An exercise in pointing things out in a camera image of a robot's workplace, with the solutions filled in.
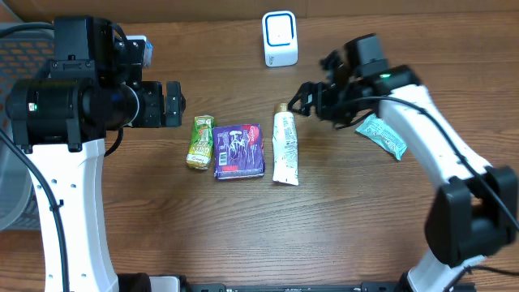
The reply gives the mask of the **teal wipes packet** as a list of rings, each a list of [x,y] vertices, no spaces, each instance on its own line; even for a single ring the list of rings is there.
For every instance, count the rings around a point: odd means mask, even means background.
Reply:
[[[383,119],[375,114],[369,115],[364,122],[356,128],[356,132],[364,135],[383,150],[391,153],[400,161],[407,150],[405,141]]]

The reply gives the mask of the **purple snack packet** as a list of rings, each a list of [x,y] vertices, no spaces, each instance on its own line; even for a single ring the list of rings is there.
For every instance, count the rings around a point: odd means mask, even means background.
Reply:
[[[212,137],[216,179],[264,176],[264,142],[259,124],[215,127]]]

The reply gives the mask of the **white tube gold cap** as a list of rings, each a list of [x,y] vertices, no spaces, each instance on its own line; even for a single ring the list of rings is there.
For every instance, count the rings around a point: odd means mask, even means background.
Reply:
[[[274,109],[272,149],[272,180],[298,186],[298,136],[294,115],[286,103],[280,103]]]

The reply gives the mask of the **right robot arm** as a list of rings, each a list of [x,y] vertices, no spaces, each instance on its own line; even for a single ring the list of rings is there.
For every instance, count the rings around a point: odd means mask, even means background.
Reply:
[[[436,108],[427,87],[406,65],[391,67],[374,33],[321,61],[324,82],[301,85],[289,110],[350,127],[368,110],[406,143],[426,171],[435,197],[425,223],[427,252],[402,274],[395,291],[458,291],[461,279],[515,242],[518,178],[472,150]]]

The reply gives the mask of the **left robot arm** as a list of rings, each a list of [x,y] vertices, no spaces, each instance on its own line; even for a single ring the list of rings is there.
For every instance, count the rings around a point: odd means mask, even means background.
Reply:
[[[48,24],[54,56],[41,77],[15,82],[4,143],[35,189],[48,291],[172,291],[179,276],[114,271],[102,200],[108,132],[179,127],[186,101],[176,81],[143,81],[152,46],[113,21],[62,16]]]

